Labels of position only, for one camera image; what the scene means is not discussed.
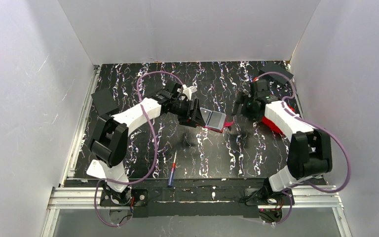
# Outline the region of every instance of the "marble tabletop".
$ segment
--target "marble tabletop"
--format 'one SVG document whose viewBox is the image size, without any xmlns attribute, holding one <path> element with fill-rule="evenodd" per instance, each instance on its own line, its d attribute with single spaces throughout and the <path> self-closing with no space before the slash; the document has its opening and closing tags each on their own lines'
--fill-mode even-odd
<svg viewBox="0 0 379 237">
<path fill-rule="evenodd" d="M 241 115 L 230 116 L 237 91 L 249 90 L 249 82 L 267 62 L 187 62 L 187 63 L 133 63 L 104 64 L 101 67 L 96 90 L 109 88 L 120 111 L 136 105 L 135 89 L 139 76 L 146 72 L 166 71 L 177 75 L 186 85 L 196 85 L 195 96 L 200 106 L 223 112 L 235 125 L 231 130 L 216 133 L 201 127 L 178 125 L 173 114 L 162 115 L 154 120 L 158 139 L 156 169 L 151 178 L 167 178 L 173 155 L 177 154 L 175 178 L 265 178 L 275 174 L 286 164 L 289 141 L 285 136 L 272 132 L 262 123 L 252 123 Z M 275 62 L 286 67 L 282 61 Z M 143 95 L 162 88 L 170 76 L 156 75 L 144 78 Z M 282 86 L 270 81 L 272 93 L 282 97 L 291 95 L 289 85 Z M 289 105 L 298 109 L 295 100 Z M 82 146 L 78 155 L 74 178 L 93 178 L 86 170 L 95 156 L 86 146 L 89 133 L 93 131 L 97 112 L 92 106 Z M 127 175 L 143 177 L 153 161 L 154 146 L 147 124 L 135 130 L 129 137 L 125 158 Z"/>
</svg>

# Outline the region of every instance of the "gray wall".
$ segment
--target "gray wall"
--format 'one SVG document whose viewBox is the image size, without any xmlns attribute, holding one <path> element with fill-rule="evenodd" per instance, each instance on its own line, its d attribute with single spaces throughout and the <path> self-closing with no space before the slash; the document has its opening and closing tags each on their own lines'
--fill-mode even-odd
<svg viewBox="0 0 379 237">
<path fill-rule="evenodd" d="M 0 1 L 0 236 L 40 235 L 92 70 L 57 0 Z"/>
<path fill-rule="evenodd" d="M 289 60 L 320 0 L 59 0 L 94 64 Z"/>
<path fill-rule="evenodd" d="M 322 0 L 292 59 L 304 117 L 333 131 L 352 158 L 341 192 L 354 236 L 379 236 L 379 1 Z M 334 149 L 326 178 L 339 185 Z"/>
</svg>

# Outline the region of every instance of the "white metal frame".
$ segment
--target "white metal frame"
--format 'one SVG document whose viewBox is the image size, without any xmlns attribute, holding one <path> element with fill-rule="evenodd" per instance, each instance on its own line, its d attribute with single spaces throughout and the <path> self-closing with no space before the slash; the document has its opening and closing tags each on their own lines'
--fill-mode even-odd
<svg viewBox="0 0 379 237">
<path fill-rule="evenodd" d="M 92 105 L 91 94 L 95 91 L 96 84 L 98 82 L 99 73 L 101 71 L 101 66 L 95 69 L 93 79 L 88 89 L 87 96 L 85 98 L 85 103 L 82 108 L 80 115 L 80 120 L 75 132 L 75 137 L 72 142 L 72 147 L 69 152 L 68 162 L 65 167 L 64 175 L 60 182 L 60 188 L 54 188 L 47 207 L 47 216 L 44 224 L 44 228 L 41 237 L 52 237 L 57 225 L 59 211 L 60 209 L 93 209 L 94 208 L 94 195 L 95 188 L 65 188 L 64 183 L 66 179 L 73 178 L 75 174 L 75 166 L 77 161 L 77 156 L 80 150 L 80 145 L 84 136 L 87 117 L 90 112 Z M 296 95 L 296 101 L 300 107 L 299 101 Z M 335 189 L 335 186 L 324 185 L 320 186 L 324 189 Z M 332 208 L 334 212 L 334 218 L 338 225 L 341 237 L 351 237 L 351 232 L 349 230 L 348 223 L 346 222 L 345 215 L 343 213 L 343 204 L 339 196 L 339 193 L 328 194 L 320 192 L 311 186 L 297 186 L 292 189 L 295 205 L 293 208 Z M 97 203 L 101 197 L 100 190 L 97 193 Z M 101 207 L 98 209 L 128 209 L 128 207 Z M 269 209 L 274 208 L 274 206 L 269 205 L 259 205 L 259 209 Z"/>
</svg>

